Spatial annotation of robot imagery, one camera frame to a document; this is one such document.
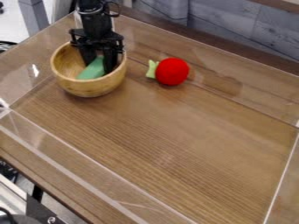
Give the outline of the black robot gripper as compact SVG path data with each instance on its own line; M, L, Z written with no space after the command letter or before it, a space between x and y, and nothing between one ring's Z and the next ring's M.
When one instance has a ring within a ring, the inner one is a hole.
M69 29L69 35L69 42L78 48L85 65L97 57L96 50L102 51L104 70L109 74L117 65L117 54L124 51L124 37L113 31L108 31L101 37L92 38L82 29Z

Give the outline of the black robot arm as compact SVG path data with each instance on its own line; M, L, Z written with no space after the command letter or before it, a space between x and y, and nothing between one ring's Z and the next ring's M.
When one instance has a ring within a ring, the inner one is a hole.
M112 13L109 5L118 4L108 0L77 0L74 11L78 13L81 28L69 29L70 44L78 49L80 56L88 66L102 53L102 67L110 73L117 65L117 55L124 52L124 37L113 31L112 18L120 12Z

